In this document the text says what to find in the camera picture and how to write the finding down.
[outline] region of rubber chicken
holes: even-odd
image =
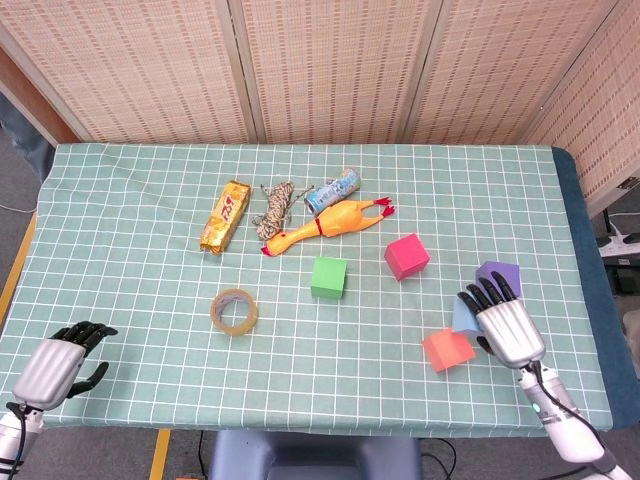
[[[365,217],[362,210],[373,205],[386,205],[387,207],[377,217]],[[305,238],[318,235],[335,237],[341,233],[358,232],[375,225],[393,212],[395,212],[395,208],[391,205],[389,197],[366,202],[343,200],[327,208],[315,220],[299,229],[278,233],[267,242],[266,246],[262,247],[262,253],[275,257]]]

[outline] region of robotic arm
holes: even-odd
[[[598,432],[580,416],[558,373],[541,363],[546,347],[522,302],[502,275],[491,272],[491,276],[500,292],[481,277],[484,292],[472,284],[467,290],[473,296],[467,292],[458,294],[484,331],[485,336],[478,338],[480,346],[504,366],[520,371],[518,384],[565,461],[590,465],[597,473],[587,477],[588,480],[631,480],[617,465]]]
[[[0,419],[0,480],[10,480],[20,470],[42,431],[45,411],[88,392],[102,380],[107,362],[98,365],[88,379],[75,382],[87,355],[104,337],[117,333],[101,323],[80,322],[40,342],[13,389],[16,402],[7,403],[10,413]]]

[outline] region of gray carpet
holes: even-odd
[[[10,142],[0,131],[0,203],[21,209],[31,208],[36,201],[38,181],[29,165],[17,157]],[[640,205],[640,188],[624,197],[612,211],[634,211]],[[29,215],[0,209],[0,285],[13,263]],[[640,231],[640,217],[616,220],[623,233]],[[596,230],[603,226],[596,223]],[[617,299],[622,313],[640,308],[640,297]],[[640,427],[607,432],[606,443],[619,463],[632,477],[640,478]],[[156,431],[141,428],[62,428],[43,433],[27,459],[20,480],[65,478],[67,480],[123,480],[148,478],[155,447]],[[199,432],[178,430],[172,433],[165,479],[197,475]],[[204,461],[208,465],[215,434],[204,439]],[[571,469],[555,452],[547,438],[522,439],[456,439],[458,453],[456,480],[536,479]],[[437,455],[445,465],[452,462],[446,445],[435,440],[422,442],[423,452]],[[424,478],[442,480],[440,467],[424,457]]]

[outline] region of blue and white can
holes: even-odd
[[[352,168],[345,168],[342,176],[327,183],[324,187],[309,193],[304,199],[309,212],[320,214],[325,208],[344,200],[360,188],[360,175]]]

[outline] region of gold wrapper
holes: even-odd
[[[209,250],[215,255],[224,252],[249,204],[250,194],[251,187],[244,183],[232,180],[225,185],[200,235],[200,250]]]

